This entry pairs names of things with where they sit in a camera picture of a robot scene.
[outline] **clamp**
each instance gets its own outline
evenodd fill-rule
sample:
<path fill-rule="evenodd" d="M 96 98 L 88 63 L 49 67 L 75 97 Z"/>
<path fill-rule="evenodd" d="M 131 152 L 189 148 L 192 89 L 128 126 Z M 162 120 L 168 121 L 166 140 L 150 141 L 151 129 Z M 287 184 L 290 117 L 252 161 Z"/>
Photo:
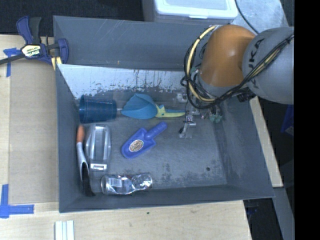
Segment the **clamp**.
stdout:
<path fill-rule="evenodd" d="M 59 48 L 61 62 L 63 64 L 67 63 L 69 58 L 69 47 L 66 39 L 58 39 L 57 43 L 51 45 L 41 43 L 41 38 L 39 37 L 41 19 L 41 17 L 30 18 L 29 16 L 24 16 L 17 21 L 16 28 L 19 35 L 23 37 L 25 45 L 20 49 L 20 54 L 1 59 L 0 65 L 22 58 L 27 60 L 38 60 L 52 65 L 55 58 L 50 55 L 50 50 L 57 48 Z"/>

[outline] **blue tape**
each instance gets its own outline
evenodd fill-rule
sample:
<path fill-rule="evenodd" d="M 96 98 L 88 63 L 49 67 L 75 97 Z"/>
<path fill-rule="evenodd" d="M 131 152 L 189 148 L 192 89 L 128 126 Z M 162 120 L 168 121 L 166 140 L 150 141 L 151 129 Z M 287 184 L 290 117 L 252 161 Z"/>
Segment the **blue tape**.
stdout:
<path fill-rule="evenodd" d="M 0 218 L 7 219 L 10 215 L 16 214 L 33 214 L 34 204 L 20 204 L 9 205 L 8 204 L 9 185 L 2 185 L 1 203 L 0 203 Z"/>
<path fill-rule="evenodd" d="M 7 57 L 11 57 L 12 55 L 19 55 L 21 54 L 21 51 L 17 48 L 9 48 L 3 50 L 4 54 L 7 55 Z M 11 62 L 8 62 L 6 65 L 6 77 L 11 76 Z"/>

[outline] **wire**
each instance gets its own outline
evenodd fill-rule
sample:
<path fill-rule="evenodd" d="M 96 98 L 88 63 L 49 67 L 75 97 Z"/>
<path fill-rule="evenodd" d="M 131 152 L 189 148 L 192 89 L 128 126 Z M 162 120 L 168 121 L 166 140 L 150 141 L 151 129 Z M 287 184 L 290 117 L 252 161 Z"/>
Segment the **wire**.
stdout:
<path fill-rule="evenodd" d="M 185 76 L 181 79 L 180 84 L 186 87 L 186 95 L 191 103 L 191 105 L 197 109 L 209 109 L 213 108 L 216 104 L 230 98 L 235 95 L 240 89 L 253 78 L 258 76 L 262 71 L 268 68 L 268 66 L 279 56 L 280 52 L 288 45 L 295 37 L 294 33 L 280 42 L 277 46 L 275 46 L 254 68 L 253 70 L 246 75 L 243 81 L 225 92 L 220 97 L 210 98 L 210 94 L 199 84 L 196 83 L 196 75 L 191 79 L 191 68 L 193 64 L 193 59 L 196 52 L 196 47 L 199 42 L 207 35 L 209 32 L 214 31 L 218 28 L 218 25 L 208 27 L 188 48 L 185 56 L 184 56 L 184 73 Z M 192 99 L 191 94 L 195 96 L 199 101 L 210 103 L 208 105 L 196 105 Z"/>
<path fill-rule="evenodd" d="M 242 13 L 242 11 L 240 10 L 240 7 L 238 5 L 237 0 L 234 0 L 235 2 L 235 6 L 238 9 L 240 15 L 242 16 L 242 18 L 244 19 L 244 21 L 249 25 L 250 28 L 252 28 L 252 30 L 256 33 L 259 34 L 260 32 L 258 30 L 256 30 L 256 28 L 254 26 L 251 25 L 251 23 L 247 20 L 247 18 L 244 16 L 244 14 Z"/>

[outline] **yellow label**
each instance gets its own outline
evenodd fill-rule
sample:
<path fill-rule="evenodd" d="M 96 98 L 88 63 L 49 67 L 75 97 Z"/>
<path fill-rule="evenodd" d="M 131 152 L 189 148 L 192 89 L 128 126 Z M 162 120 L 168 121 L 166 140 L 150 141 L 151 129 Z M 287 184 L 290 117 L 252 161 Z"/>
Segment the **yellow label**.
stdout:
<path fill-rule="evenodd" d="M 27 57 L 32 57 L 40 53 L 40 45 L 27 45 L 21 51 Z"/>

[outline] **gray bin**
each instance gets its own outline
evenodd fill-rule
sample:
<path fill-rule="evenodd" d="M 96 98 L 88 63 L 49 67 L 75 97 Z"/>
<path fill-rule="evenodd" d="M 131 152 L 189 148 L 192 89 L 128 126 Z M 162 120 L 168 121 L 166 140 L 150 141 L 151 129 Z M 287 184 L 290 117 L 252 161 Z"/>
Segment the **gray bin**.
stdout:
<path fill-rule="evenodd" d="M 153 187 L 128 196 L 85 196 L 76 154 L 79 97 L 106 96 L 121 108 L 134 93 L 147 93 L 157 104 L 184 108 L 185 104 L 174 102 L 177 93 L 184 91 L 177 79 L 183 76 L 188 47 L 204 29 L 63 16 L 55 16 L 53 21 L 54 37 L 66 38 L 70 48 L 68 64 L 56 69 L 61 213 L 274 196 L 250 104 L 236 98 L 221 104 L 221 122 L 196 118 L 193 138 L 179 138 L 184 117 L 139 120 L 117 115 L 107 122 L 111 129 L 108 173 L 148 172 Z M 147 81 L 151 76 L 154 82 Z M 110 84 L 111 77 L 120 84 Z M 128 78 L 139 84 L 126 82 Z M 168 128 L 156 137 L 153 149 L 133 159 L 122 156 L 121 146 L 132 134 L 160 121 L 167 122 Z"/>

